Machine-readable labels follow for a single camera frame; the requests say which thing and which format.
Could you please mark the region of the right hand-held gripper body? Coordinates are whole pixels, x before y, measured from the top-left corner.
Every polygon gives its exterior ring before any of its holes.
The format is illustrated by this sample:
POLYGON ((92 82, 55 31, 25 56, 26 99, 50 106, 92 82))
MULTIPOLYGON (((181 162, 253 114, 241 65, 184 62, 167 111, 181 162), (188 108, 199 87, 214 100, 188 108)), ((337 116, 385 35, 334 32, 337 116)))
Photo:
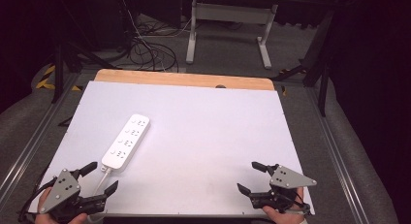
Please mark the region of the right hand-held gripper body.
POLYGON ((270 175, 268 192, 250 193, 253 208, 265 206, 280 213, 310 213, 311 206, 302 200, 298 189, 315 186, 317 181, 282 165, 266 165, 270 175))

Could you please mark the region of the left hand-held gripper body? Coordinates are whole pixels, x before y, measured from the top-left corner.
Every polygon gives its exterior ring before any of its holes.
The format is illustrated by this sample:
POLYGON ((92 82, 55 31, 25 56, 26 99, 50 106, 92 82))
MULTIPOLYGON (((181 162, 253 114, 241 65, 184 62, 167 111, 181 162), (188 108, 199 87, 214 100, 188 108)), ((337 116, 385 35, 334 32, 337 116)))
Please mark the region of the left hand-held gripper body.
POLYGON ((90 171, 63 169, 55 180, 46 200, 39 208, 39 214, 49 214, 57 222, 70 222, 82 213, 94 214, 104 210, 106 195, 83 198, 79 193, 79 176, 90 171))

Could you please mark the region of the person's left hand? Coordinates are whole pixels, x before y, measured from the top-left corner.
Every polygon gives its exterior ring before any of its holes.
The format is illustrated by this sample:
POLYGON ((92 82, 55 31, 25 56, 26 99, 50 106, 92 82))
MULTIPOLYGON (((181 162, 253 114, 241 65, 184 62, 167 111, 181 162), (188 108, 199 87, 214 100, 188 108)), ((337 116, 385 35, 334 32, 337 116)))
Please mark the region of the person's left hand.
MULTIPOLYGON (((48 187, 40 196, 39 202, 38 202, 38 209, 41 209, 41 207, 43 206, 50 190, 51 188, 48 187)), ((68 224, 85 224, 86 220, 87 220, 87 214, 81 213, 77 215, 76 217, 74 217, 68 224)), ((56 222, 48 213, 40 213, 36 215, 35 224, 59 224, 59 223, 56 222)))

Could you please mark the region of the person's right hand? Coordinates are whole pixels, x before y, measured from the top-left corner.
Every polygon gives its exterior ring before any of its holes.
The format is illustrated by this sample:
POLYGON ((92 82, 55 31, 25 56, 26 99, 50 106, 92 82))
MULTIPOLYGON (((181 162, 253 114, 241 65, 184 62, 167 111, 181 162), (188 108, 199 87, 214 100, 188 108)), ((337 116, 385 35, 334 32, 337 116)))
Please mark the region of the person's right hand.
POLYGON ((308 224, 303 214, 280 213, 268 206, 263 207, 263 212, 275 224, 308 224))

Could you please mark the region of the white power strip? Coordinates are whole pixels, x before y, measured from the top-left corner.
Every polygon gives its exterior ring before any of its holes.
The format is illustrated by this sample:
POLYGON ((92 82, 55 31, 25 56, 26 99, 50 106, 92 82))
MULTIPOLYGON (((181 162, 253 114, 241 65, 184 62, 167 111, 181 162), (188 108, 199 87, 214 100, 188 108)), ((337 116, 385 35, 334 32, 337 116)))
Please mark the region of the white power strip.
POLYGON ((103 170, 122 172, 131 161, 150 127, 150 119, 133 114, 102 158, 103 170))

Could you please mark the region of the white table board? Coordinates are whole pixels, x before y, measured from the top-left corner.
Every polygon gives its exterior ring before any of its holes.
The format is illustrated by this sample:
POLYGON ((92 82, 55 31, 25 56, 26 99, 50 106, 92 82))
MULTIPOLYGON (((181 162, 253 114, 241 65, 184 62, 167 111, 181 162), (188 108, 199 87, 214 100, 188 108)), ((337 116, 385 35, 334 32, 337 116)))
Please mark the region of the white table board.
POLYGON ((109 216, 261 217, 237 189, 269 190, 251 164, 301 169, 274 90, 92 81, 44 179, 100 162, 135 113, 150 127, 126 169, 79 181, 84 197, 118 181, 109 216))

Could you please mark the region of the yellow black hazard tape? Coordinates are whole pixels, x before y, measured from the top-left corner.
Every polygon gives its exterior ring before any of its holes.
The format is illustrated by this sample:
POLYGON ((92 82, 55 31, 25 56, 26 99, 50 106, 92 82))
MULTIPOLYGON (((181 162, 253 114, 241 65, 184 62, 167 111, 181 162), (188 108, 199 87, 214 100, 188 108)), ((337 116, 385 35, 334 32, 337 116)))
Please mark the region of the yellow black hazard tape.
POLYGON ((36 84, 36 88, 37 89, 51 89, 54 90, 55 89, 55 84, 54 83, 50 83, 50 78, 51 75, 54 73, 55 71, 55 66, 54 65, 49 65, 48 68, 46 69, 46 71, 43 73, 42 77, 40 78, 40 81, 36 84))

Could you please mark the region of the black metal stand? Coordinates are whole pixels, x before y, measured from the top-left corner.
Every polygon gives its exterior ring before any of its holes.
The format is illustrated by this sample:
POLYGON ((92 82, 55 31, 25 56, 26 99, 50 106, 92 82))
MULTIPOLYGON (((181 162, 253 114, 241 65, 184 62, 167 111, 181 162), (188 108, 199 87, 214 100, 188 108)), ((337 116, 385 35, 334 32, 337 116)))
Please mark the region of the black metal stand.
POLYGON ((94 54, 92 51, 82 47, 80 44, 66 41, 59 42, 55 45, 54 49, 54 94, 52 103, 57 103, 63 96, 64 91, 64 65, 67 65, 71 72, 79 73, 82 70, 82 66, 79 62, 79 55, 83 55, 88 58, 94 64, 100 65, 102 68, 114 68, 107 60, 94 54))
POLYGON ((300 72, 306 71, 305 77, 302 80, 302 84, 306 87, 313 87, 315 83, 320 80, 320 91, 317 100, 317 107, 321 116, 326 116, 325 105, 326 95, 328 89, 329 72, 327 66, 327 50, 326 40, 329 37, 329 28, 332 23, 334 11, 327 11, 326 15, 322 19, 317 32, 315 33, 313 40, 305 54, 305 57, 301 60, 300 65, 280 73, 278 76, 271 78, 273 81, 283 81, 289 77, 292 77, 300 72))

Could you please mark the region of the aluminium floor rail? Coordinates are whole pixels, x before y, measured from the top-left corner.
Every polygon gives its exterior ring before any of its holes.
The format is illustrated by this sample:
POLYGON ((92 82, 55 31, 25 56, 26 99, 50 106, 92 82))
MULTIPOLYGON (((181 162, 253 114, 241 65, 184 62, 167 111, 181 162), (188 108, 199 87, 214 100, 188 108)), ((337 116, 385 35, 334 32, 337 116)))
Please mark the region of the aluminium floor rail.
POLYGON ((369 224, 368 217, 364 211, 364 206, 360 200, 355 184, 347 170, 345 162, 340 154, 338 145, 332 134, 332 130, 327 119, 322 116, 320 109, 318 108, 318 99, 314 88, 305 89, 308 99, 316 113, 317 119, 320 122, 320 126, 323 134, 325 135, 326 146, 332 160, 334 170, 338 176, 340 185, 342 187, 344 196, 348 202, 350 210, 353 214, 356 224, 369 224))
POLYGON ((51 90, 34 92, 0 114, 0 209, 9 200, 78 77, 67 76, 55 103, 51 102, 51 90))

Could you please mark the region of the white metal desk frame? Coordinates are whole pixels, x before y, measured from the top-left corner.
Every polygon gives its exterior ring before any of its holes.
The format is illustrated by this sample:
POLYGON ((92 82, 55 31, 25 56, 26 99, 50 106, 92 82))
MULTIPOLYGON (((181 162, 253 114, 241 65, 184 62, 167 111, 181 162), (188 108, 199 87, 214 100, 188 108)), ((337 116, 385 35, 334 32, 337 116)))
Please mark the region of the white metal desk frame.
POLYGON ((267 50, 267 40, 276 15, 278 6, 272 5, 269 9, 251 7, 227 6, 201 3, 199 0, 191 2, 191 29, 185 61, 194 62, 196 50, 196 22, 198 20, 231 21, 249 24, 264 24, 265 31, 256 41, 265 69, 271 68, 271 61, 267 50))

